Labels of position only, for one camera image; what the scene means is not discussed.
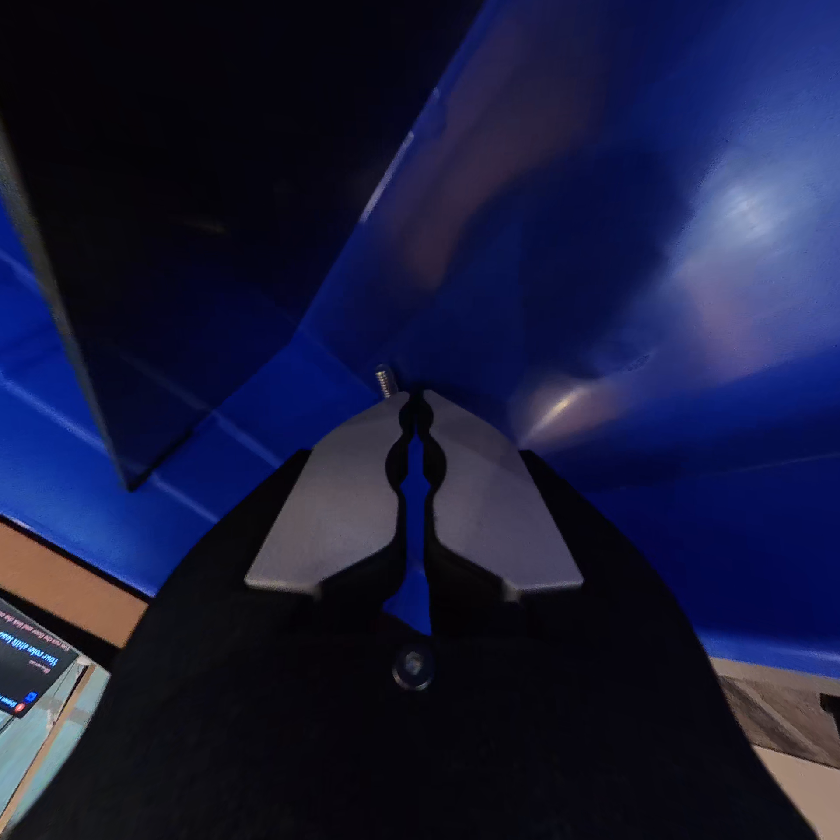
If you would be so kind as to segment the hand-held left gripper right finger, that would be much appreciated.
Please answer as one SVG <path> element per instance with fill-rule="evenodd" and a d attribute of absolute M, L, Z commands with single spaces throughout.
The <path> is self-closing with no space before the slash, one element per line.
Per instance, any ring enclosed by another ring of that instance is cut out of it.
<path fill-rule="evenodd" d="M 522 597 L 582 588 L 583 573 L 506 435 L 426 390 L 421 439 L 433 614 L 482 614 Z"/>

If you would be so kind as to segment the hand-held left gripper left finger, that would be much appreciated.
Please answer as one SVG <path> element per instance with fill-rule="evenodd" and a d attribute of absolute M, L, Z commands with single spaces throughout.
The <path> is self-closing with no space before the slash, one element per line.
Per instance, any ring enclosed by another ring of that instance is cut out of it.
<path fill-rule="evenodd" d="M 245 575 L 248 588 L 376 605 L 399 591 L 410 400 L 393 394 L 314 445 Z"/>

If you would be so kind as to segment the blue divided storage bin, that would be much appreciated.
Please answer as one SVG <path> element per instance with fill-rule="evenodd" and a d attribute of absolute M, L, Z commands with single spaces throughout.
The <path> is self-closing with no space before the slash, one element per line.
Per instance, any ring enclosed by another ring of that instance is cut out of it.
<path fill-rule="evenodd" d="M 2 2 L 2 518 L 147 599 L 378 364 L 837 679 L 838 2 Z"/>

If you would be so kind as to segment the computer monitor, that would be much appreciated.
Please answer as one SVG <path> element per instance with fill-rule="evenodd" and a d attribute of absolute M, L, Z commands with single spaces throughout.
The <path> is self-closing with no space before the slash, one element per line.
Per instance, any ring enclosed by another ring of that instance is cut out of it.
<path fill-rule="evenodd" d="M 74 644 L 77 632 L 68 622 L 42 607 L 2 593 L 1 712 L 21 720 L 50 690 L 91 661 Z"/>

